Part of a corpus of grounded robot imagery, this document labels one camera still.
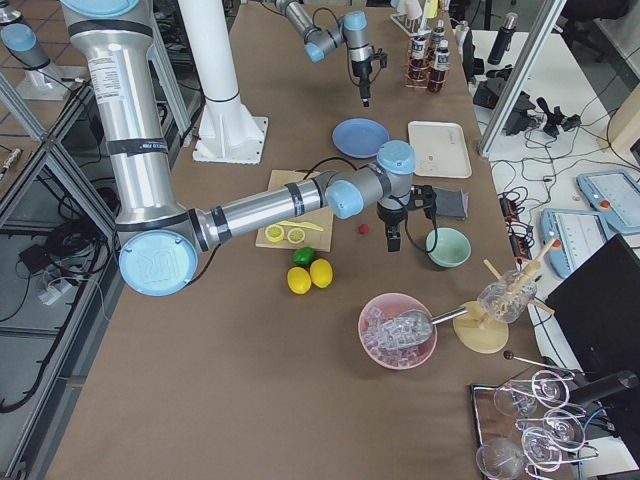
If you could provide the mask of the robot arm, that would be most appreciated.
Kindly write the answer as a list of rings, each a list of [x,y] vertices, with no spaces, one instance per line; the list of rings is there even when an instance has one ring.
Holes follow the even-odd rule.
[[[242,103],[221,3],[183,1],[179,8],[204,96],[195,159],[258,163],[268,121]],[[193,282],[201,253],[323,207],[347,219],[375,205],[389,230],[403,218],[412,196],[415,153],[395,140],[379,149],[374,162],[351,173],[320,173],[210,210],[182,206],[174,195],[152,90],[150,3],[66,1],[62,9],[70,40],[88,63],[121,200],[119,268],[135,291],[173,294]]]
[[[339,17],[329,28],[314,23],[301,3],[276,1],[276,9],[300,34],[304,50],[313,63],[324,60],[332,51],[345,45],[353,75],[358,79],[359,95],[364,107],[370,105],[373,46],[369,41],[368,21],[364,11],[356,10]]]

